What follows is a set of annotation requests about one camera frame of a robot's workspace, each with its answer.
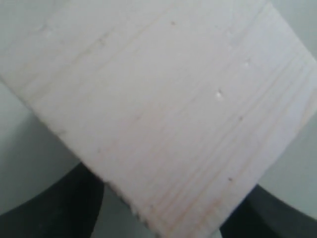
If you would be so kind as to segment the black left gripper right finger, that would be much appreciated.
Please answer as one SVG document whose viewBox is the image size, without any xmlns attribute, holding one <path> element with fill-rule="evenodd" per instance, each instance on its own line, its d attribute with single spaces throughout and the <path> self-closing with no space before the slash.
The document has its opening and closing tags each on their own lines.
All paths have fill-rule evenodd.
<svg viewBox="0 0 317 238">
<path fill-rule="evenodd" d="M 317 220 L 257 185 L 220 227 L 224 238 L 315 238 Z"/>
</svg>

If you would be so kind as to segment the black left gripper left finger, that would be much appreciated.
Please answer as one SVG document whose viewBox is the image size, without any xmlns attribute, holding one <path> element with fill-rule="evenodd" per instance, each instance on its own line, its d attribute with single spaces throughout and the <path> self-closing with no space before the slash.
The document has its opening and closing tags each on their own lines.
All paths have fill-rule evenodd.
<svg viewBox="0 0 317 238">
<path fill-rule="evenodd" d="M 89 238 L 104 183 L 83 164 L 31 200 L 0 216 L 2 238 Z"/>
</svg>

